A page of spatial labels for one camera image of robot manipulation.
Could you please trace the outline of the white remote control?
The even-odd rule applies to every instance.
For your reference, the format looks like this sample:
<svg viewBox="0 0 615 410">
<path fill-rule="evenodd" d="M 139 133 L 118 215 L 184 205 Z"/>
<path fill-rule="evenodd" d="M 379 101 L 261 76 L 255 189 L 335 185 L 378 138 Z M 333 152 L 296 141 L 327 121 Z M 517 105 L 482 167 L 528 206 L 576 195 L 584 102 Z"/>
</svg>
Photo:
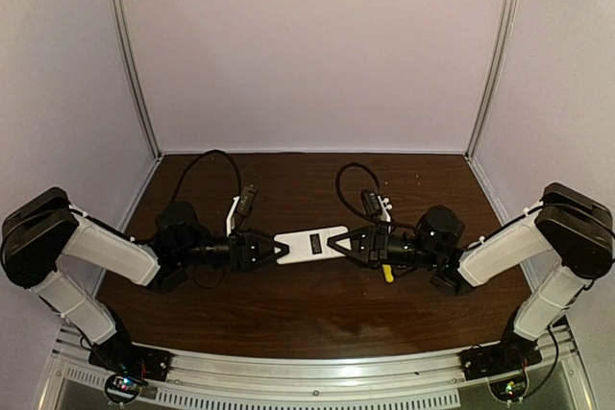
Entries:
<svg viewBox="0 0 615 410">
<path fill-rule="evenodd" d="M 289 248 L 288 254 L 277 259 L 279 265 L 290 265 L 344 257 L 328 245 L 330 237 L 348 232 L 345 226 L 280 233 L 275 240 Z"/>
</svg>

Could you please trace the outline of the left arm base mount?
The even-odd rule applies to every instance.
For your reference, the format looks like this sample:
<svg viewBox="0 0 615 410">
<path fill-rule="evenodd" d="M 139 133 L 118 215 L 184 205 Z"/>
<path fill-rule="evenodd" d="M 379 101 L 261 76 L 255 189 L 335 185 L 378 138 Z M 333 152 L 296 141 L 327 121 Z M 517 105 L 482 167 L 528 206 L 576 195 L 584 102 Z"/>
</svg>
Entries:
<svg viewBox="0 0 615 410">
<path fill-rule="evenodd" d="M 131 345 L 127 352 L 111 352 L 109 348 L 93 345 L 87 362 L 109 372 L 129 375 L 145 381 L 164 382 L 171 358 L 172 354 L 167 350 Z"/>
</svg>

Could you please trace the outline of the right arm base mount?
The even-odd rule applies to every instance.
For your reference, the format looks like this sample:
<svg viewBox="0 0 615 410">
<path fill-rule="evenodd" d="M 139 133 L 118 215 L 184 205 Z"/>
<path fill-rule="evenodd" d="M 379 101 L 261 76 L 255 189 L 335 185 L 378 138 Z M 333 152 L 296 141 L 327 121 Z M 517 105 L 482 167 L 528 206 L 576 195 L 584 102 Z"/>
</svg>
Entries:
<svg viewBox="0 0 615 410">
<path fill-rule="evenodd" d="M 526 366 L 542 361 L 542 355 L 535 347 L 523 350 L 502 343 L 469 348 L 461 351 L 458 356 L 468 381 L 521 371 Z"/>
</svg>

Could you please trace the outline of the yellow handled screwdriver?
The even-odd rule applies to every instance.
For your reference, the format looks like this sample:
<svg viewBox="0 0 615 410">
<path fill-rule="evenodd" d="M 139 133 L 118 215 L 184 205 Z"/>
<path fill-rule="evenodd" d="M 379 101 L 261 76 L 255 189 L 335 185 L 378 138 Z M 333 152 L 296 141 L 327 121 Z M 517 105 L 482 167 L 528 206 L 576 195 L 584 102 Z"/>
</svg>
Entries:
<svg viewBox="0 0 615 410">
<path fill-rule="evenodd" d="M 383 277 L 386 283 L 393 283 L 395 281 L 395 277 L 390 265 L 383 264 L 381 266 Z"/>
</svg>

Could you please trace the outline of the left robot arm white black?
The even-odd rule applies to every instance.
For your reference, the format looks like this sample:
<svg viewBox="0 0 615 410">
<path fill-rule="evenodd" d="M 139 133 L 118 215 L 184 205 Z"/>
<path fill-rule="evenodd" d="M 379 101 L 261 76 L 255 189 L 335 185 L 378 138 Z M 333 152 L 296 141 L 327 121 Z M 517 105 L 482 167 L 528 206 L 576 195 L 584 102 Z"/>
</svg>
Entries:
<svg viewBox="0 0 615 410">
<path fill-rule="evenodd" d="M 216 236 L 192 204 L 171 203 L 155 221 L 155 234 L 137 240 L 74 206 L 51 187 L 7 216 L 1 227 L 1 267 L 13 284 L 34 292 L 77 327 L 92 352 L 112 370 L 138 359 L 118 316 L 95 300 L 60 266 L 71 256 L 120 275 L 135 285 L 166 293 L 190 266 L 252 272 L 288 254 L 289 248 L 258 230 L 232 229 Z"/>
</svg>

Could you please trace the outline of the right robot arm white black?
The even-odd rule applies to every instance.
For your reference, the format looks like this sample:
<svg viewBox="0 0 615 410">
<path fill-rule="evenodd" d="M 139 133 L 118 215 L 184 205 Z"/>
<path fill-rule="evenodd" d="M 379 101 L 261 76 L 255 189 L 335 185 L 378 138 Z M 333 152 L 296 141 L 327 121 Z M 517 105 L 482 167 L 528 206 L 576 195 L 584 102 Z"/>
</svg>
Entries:
<svg viewBox="0 0 615 410">
<path fill-rule="evenodd" d="M 578 294 L 608 274 L 614 264 L 614 217 L 602 204 L 561 183 L 517 218 L 467 247 L 459 244 L 464 223 L 444 205 L 430 207 L 403 235 L 394 222 L 376 217 L 376 197 L 363 199 L 370 225 L 332 236 L 328 246 L 365 268 L 384 265 L 432 271 L 440 292 L 463 296 L 491 278 L 547 253 L 557 262 L 541 285 L 511 315 L 496 347 L 524 356 Z"/>
</svg>

